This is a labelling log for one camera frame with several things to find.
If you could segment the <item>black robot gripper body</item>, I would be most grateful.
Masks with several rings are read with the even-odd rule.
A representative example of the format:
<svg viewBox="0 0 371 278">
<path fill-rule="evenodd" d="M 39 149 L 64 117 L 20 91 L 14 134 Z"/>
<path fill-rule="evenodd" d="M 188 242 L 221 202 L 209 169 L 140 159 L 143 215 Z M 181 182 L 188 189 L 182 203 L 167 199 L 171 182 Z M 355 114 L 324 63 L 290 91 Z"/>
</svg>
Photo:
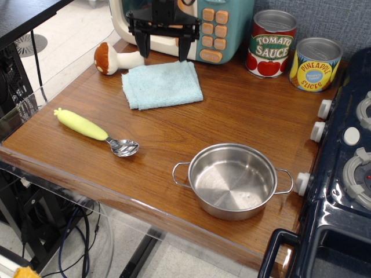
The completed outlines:
<svg viewBox="0 0 371 278">
<path fill-rule="evenodd" d="M 146 7 L 126 12 L 129 32 L 136 39 L 147 41 L 150 36 L 199 39 L 201 20 L 182 11 L 177 1 L 151 1 Z"/>
</svg>

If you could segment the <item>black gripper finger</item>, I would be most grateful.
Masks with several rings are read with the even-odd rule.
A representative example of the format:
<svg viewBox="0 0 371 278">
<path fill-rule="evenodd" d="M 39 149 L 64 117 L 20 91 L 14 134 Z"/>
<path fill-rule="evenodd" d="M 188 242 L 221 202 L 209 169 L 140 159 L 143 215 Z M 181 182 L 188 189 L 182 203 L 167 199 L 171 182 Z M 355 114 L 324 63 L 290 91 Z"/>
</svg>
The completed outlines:
<svg viewBox="0 0 371 278">
<path fill-rule="evenodd" d="M 183 35 L 179 37 L 179 61 L 185 61 L 191 46 L 191 36 Z"/>
<path fill-rule="evenodd" d="M 141 30 L 135 30 L 134 37 L 140 54 L 148 58 L 150 54 L 150 35 Z"/>
</svg>

